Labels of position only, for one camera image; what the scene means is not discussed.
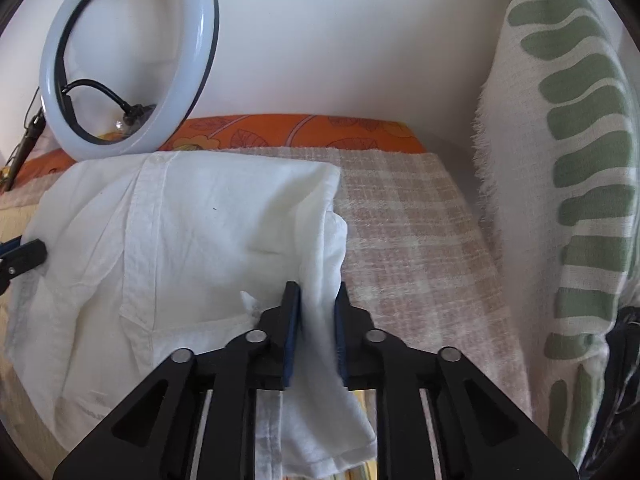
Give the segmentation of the white long-sleeved shirt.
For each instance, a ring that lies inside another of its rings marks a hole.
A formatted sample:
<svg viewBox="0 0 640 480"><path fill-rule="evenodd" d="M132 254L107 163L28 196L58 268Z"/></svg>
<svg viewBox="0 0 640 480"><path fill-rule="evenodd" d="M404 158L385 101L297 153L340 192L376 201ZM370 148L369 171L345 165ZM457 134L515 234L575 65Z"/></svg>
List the white long-sleeved shirt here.
<svg viewBox="0 0 640 480"><path fill-rule="evenodd" d="M347 226L341 171L225 152L86 160L25 230L42 266L10 289L4 352L70 450L179 348L223 347L302 290L292 384L258 398L257 474L324 478L373 458L375 433L337 375L333 306Z"/></svg>

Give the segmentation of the dark clothes pile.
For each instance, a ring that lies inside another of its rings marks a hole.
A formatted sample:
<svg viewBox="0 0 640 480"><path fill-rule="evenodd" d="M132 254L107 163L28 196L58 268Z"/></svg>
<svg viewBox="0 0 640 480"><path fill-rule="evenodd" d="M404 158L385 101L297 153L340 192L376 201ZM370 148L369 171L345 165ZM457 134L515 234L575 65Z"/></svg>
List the dark clothes pile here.
<svg viewBox="0 0 640 480"><path fill-rule="evenodd" d="M606 336L608 366L604 393L588 451L579 468L583 479L639 477L639 309L620 310Z"/></svg>

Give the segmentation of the pink checked bedspread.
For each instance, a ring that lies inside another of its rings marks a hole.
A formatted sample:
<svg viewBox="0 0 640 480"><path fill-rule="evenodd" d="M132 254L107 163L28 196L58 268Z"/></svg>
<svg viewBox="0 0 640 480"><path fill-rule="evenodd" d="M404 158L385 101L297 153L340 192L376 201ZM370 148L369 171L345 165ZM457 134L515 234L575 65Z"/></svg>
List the pink checked bedspread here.
<svg viewBox="0 0 640 480"><path fill-rule="evenodd" d="M529 408L522 350L498 270L437 156L336 148L225 153L337 167L333 208L347 226L340 287L383 330L421 350L459 348L520 408ZM3 238L24 235L43 194L65 172L2 197ZM43 425L4 352L10 289L1 299L1 419L26 460L50 478L69 450Z"/></svg>

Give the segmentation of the orange floral mattress sheet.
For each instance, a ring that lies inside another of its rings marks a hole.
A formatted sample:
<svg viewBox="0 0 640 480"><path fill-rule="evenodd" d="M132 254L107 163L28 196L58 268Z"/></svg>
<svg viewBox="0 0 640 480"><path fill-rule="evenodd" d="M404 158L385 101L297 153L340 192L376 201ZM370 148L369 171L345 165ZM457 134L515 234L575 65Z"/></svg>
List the orange floral mattress sheet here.
<svg viewBox="0 0 640 480"><path fill-rule="evenodd" d="M426 146L402 122L313 114L245 114L193 118L162 144L163 152L336 148L423 154Z"/></svg>

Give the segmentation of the green white patterned pillow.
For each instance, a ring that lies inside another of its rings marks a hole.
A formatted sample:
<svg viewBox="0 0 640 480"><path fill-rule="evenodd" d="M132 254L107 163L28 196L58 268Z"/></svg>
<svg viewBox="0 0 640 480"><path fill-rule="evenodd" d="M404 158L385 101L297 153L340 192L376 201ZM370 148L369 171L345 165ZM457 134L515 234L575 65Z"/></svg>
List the green white patterned pillow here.
<svg viewBox="0 0 640 480"><path fill-rule="evenodd" d="M510 0L476 163L533 418L575 464L597 434L608 333L639 296L639 100L606 0Z"/></svg>

